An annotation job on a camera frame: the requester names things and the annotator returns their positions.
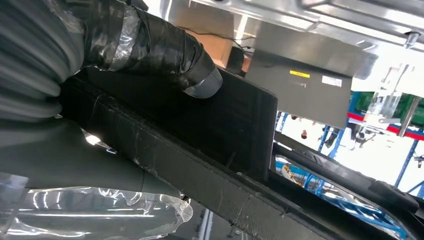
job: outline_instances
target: red stripe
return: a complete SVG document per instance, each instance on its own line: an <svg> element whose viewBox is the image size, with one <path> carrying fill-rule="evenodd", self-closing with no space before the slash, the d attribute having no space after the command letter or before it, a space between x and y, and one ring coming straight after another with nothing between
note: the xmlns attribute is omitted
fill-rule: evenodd
<svg viewBox="0 0 424 240"><path fill-rule="evenodd" d="M358 121L364 121L364 116L359 115L359 114L355 114L353 112L348 112L347 116L349 118L352 118L352 119L355 119L355 120L358 120Z"/></svg>
<svg viewBox="0 0 424 240"><path fill-rule="evenodd" d="M398 134L400 129L398 127L389 125L387 127L387 131ZM409 137L409 138L416 139L416 140L424 140L424 135L419 134L419 133L415 133L415 132L408 132L407 131L406 134L405 134L405 137Z"/></svg>

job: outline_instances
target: yellow label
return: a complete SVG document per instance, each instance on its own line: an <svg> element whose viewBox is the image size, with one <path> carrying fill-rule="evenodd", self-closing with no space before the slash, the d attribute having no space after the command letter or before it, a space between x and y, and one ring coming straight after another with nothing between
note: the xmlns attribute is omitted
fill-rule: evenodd
<svg viewBox="0 0 424 240"><path fill-rule="evenodd" d="M311 77L311 75L309 75L307 73L303 73L303 72L299 72L299 71L293 71L293 70L290 70L290 74L300 76L300 77L304 77L304 78L310 78Z"/></svg>

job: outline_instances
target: gray metal box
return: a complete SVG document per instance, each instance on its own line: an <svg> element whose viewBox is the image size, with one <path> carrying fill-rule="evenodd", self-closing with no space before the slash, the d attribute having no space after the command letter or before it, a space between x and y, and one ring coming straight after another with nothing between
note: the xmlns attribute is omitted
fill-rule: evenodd
<svg viewBox="0 0 424 240"><path fill-rule="evenodd" d="M352 77L256 50L246 79L274 93L280 111L346 127Z"/></svg>

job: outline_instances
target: plastic wrap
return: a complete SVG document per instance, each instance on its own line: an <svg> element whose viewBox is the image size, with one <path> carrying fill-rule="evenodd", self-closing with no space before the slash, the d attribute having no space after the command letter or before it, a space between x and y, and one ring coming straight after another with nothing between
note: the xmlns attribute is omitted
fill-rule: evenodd
<svg viewBox="0 0 424 240"><path fill-rule="evenodd" d="M131 6L124 6L122 30L119 37L119 45L109 70L116 71L124 67L130 58L134 43L139 30L140 18L137 11Z"/></svg>
<svg viewBox="0 0 424 240"><path fill-rule="evenodd" d="M192 215L187 202L164 194L97 187L30 190L5 239L158 239Z"/></svg>
<svg viewBox="0 0 424 240"><path fill-rule="evenodd" d="M75 34L84 33L84 23L75 17L72 12L67 10L66 5L62 5L59 0L43 0L44 4L48 7L50 12L56 15L62 23L65 25L66 29Z"/></svg>
<svg viewBox="0 0 424 240"><path fill-rule="evenodd" d="M28 178L0 172L0 239L13 223Z"/></svg>

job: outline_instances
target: green panel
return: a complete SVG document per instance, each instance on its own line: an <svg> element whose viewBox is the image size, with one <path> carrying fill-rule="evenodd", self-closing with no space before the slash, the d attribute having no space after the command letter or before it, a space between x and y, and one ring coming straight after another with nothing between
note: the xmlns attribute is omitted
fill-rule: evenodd
<svg viewBox="0 0 424 240"><path fill-rule="evenodd" d="M355 105L355 110L365 114L368 110L368 106L370 105L373 99L373 95L374 92L372 91L360 92L359 98ZM393 118L403 119L412 103L413 98L414 96L411 94L403 94L400 98L396 110L394 111ZM412 118L411 125L418 128L424 128L424 99L421 100L418 108L416 109L415 115Z"/></svg>

